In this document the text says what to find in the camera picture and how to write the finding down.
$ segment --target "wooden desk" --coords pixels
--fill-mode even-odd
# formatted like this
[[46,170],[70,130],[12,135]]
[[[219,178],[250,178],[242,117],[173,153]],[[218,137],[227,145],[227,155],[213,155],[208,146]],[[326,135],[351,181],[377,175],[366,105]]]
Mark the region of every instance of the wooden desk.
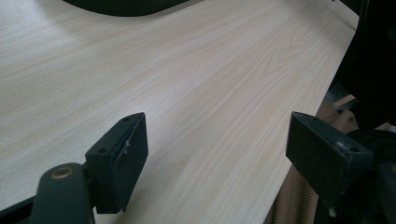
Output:
[[262,223],[358,17],[330,0],[205,0],[141,18],[0,1],[0,209],[145,112],[149,157],[125,214],[98,223]]

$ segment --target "light wood grain surface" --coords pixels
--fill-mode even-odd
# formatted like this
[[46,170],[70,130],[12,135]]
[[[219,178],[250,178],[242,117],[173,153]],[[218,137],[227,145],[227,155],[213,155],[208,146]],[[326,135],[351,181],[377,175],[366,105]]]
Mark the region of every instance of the light wood grain surface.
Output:
[[0,209],[145,112],[149,157],[125,214],[98,223],[262,223],[358,17],[330,0],[205,0],[140,18],[0,1]]

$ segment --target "screw hole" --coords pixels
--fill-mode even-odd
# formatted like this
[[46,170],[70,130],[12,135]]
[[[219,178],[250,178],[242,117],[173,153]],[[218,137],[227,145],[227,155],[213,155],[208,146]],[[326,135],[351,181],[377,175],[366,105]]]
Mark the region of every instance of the screw hole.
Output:
[[99,148],[98,152],[105,153],[105,152],[107,152],[107,148]]
[[71,175],[73,172],[74,170],[72,167],[62,167],[52,172],[51,177],[52,179],[62,179]]
[[353,152],[361,152],[360,150],[358,150],[358,149],[355,148],[355,147],[352,147],[350,150],[353,151]]

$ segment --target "black object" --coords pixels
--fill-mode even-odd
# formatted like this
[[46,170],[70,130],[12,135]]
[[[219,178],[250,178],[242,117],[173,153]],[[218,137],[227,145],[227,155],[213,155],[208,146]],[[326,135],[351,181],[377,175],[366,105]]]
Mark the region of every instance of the black object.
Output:
[[335,74],[359,101],[350,110],[361,129],[396,119],[396,1],[342,0],[359,15],[356,34]]
[[76,7],[110,16],[134,17],[152,14],[188,0],[64,0]]
[[94,223],[125,211],[149,154],[143,113],[121,119],[86,153],[41,176],[37,195],[0,212],[0,223]]
[[286,155],[319,196],[315,223],[396,223],[396,133],[293,112]]
[[359,175],[371,168],[372,152],[326,122],[293,112],[286,156],[328,209]]

